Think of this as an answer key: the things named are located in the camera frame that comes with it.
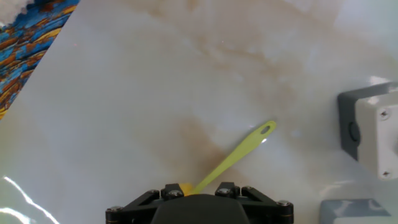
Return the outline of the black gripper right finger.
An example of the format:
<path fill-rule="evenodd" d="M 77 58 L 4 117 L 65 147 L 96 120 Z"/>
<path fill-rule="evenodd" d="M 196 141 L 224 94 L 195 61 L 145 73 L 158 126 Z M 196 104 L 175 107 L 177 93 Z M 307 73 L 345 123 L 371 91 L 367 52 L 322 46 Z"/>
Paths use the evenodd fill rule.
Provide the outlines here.
<path fill-rule="evenodd" d="M 234 182 L 222 182 L 215 190 L 215 196 L 237 202 L 249 223 L 294 223 L 294 205 L 291 202 L 275 201 L 254 187 L 239 187 Z"/>

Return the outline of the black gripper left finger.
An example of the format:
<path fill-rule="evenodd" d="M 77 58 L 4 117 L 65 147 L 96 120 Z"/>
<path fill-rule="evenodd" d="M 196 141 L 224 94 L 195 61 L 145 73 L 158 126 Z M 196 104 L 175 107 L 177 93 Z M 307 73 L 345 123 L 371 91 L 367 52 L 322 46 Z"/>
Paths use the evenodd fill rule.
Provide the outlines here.
<path fill-rule="evenodd" d="M 187 195 L 186 184 L 166 184 L 161 190 L 148 190 L 124 207 L 113 206 L 105 211 L 106 224 L 150 223 L 157 209 L 168 200 Z"/>

